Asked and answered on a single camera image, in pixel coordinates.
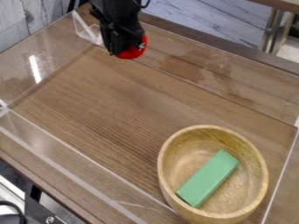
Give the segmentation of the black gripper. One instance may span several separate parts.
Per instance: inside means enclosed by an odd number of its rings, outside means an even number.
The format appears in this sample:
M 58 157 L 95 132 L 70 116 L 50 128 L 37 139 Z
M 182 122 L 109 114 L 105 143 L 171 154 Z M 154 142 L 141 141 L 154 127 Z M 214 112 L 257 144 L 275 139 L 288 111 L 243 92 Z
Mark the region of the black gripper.
M 141 0 L 91 0 L 93 13 L 101 23 L 105 46 L 111 55 L 125 48 L 139 47 L 146 31 L 139 22 Z

